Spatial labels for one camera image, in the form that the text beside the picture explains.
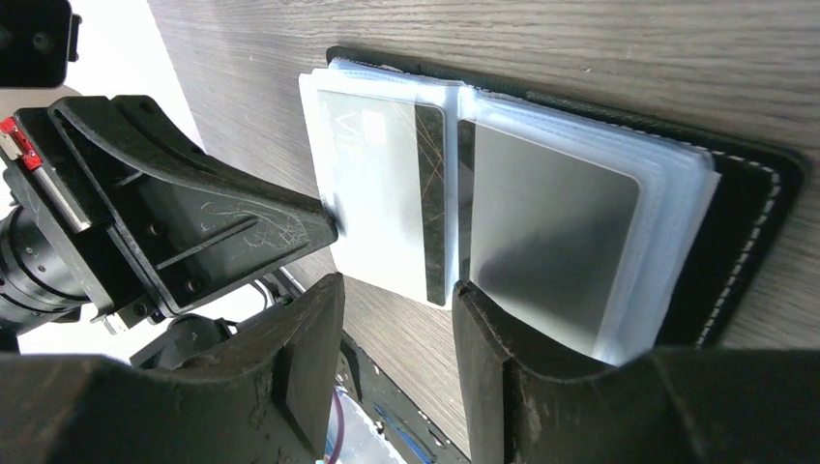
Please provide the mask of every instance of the card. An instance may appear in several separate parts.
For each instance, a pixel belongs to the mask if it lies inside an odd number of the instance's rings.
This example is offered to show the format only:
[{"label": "card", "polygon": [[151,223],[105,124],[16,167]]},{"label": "card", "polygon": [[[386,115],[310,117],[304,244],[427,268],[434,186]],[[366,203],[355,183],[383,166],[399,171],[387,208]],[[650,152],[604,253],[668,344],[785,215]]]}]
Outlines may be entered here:
[{"label": "card", "polygon": [[443,111],[324,90],[317,99],[330,152],[318,161],[326,172],[317,179],[337,215],[338,269],[444,305]]},{"label": "card", "polygon": [[460,278],[592,355],[638,204],[637,181],[466,120],[458,141]]}]

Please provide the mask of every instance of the dark wood panel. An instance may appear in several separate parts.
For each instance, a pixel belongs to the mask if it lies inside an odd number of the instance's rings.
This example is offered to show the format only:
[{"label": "dark wood panel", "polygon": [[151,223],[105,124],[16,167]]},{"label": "dark wood panel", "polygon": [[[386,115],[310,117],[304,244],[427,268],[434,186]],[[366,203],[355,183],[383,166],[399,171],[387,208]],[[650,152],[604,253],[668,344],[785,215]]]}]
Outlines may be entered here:
[{"label": "dark wood panel", "polygon": [[[333,44],[423,56],[820,159],[813,0],[149,0],[209,153],[316,195],[297,78]],[[820,347],[820,188],[809,183],[727,334]],[[333,269],[322,251],[292,267]],[[451,318],[348,279],[345,329],[466,450]]]}]

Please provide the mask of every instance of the screw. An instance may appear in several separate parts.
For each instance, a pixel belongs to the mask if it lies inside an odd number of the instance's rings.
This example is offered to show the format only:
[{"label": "screw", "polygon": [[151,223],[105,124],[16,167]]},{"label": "screw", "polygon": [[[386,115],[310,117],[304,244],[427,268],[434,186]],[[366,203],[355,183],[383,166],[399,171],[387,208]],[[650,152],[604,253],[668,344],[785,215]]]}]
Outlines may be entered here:
[{"label": "screw", "polygon": [[34,48],[43,55],[51,53],[51,50],[54,48],[54,43],[51,41],[51,36],[45,32],[38,32],[35,34],[34,38],[31,40],[31,43],[34,44]]},{"label": "screw", "polygon": [[192,278],[189,281],[185,282],[185,289],[189,293],[198,293],[200,290],[202,290],[202,281]]},{"label": "screw", "polygon": [[137,317],[145,317],[148,315],[148,308],[145,304],[137,303],[133,306],[133,314]]},{"label": "screw", "polygon": [[165,234],[165,226],[161,222],[151,222],[148,224],[148,234],[152,237],[160,237]]}]

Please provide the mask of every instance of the scratch marks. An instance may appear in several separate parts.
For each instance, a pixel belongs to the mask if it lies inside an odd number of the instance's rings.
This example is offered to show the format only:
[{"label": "scratch marks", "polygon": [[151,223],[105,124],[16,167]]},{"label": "scratch marks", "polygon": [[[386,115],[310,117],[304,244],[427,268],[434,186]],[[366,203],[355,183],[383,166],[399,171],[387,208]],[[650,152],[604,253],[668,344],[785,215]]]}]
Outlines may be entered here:
[{"label": "scratch marks", "polygon": [[273,390],[273,384],[273,377],[270,373],[259,373],[253,376],[255,401],[248,414],[248,423],[254,430],[261,429],[265,423],[268,408],[272,404],[271,391]]},{"label": "scratch marks", "polygon": [[527,422],[530,429],[530,440],[536,443],[541,438],[541,416],[538,414],[538,405],[533,397],[525,398],[527,408]]},{"label": "scratch marks", "polygon": [[[224,218],[225,222],[234,222],[247,217],[258,218],[256,226],[243,236],[243,241],[251,248],[269,247],[285,251],[309,240],[308,232],[302,222],[283,212],[262,212],[245,202],[230,206],[208,202],[200,209],[209,215]],[[204,230],[208,226],[200,224],[200,227]]]}]

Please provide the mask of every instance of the bolt hole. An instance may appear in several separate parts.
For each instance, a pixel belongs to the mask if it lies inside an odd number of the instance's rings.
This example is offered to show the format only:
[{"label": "bolt hole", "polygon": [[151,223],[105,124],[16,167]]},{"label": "bolt hole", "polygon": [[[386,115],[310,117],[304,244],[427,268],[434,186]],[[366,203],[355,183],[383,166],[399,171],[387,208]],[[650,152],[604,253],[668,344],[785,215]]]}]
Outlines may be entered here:
[{"label": "bolt hole", "polygon": [[133,306],[133,313],[138,317],[145,317],[148,315],[148,308],[145,304],[137,303]]},{"label": "bolt hole", "polygon": [[192,278],[191,280],[185,282],[185,289],[188,293],[199,293],[204,286],[202,280],[197,278]]},{"label": "bolt hole", "polygon": [[139,104],[139,108],[145,111],[148,114],[154,114],[154,106],[151,106],[148,102],[144,101]]},{"label": "bolt hole", "polygon": [[152,237],[161,237],[165,234],[165,225],[159,221],[148,224],[148,235]]},{"label": "bolt hole", "polygon": [[51,53],[51,50],[54,49],[54,42],[51,39],[51,36],[45,32],[38,32],[35,34],[31,40],[31,43],[34,45],[34,48],[43,55]]}]

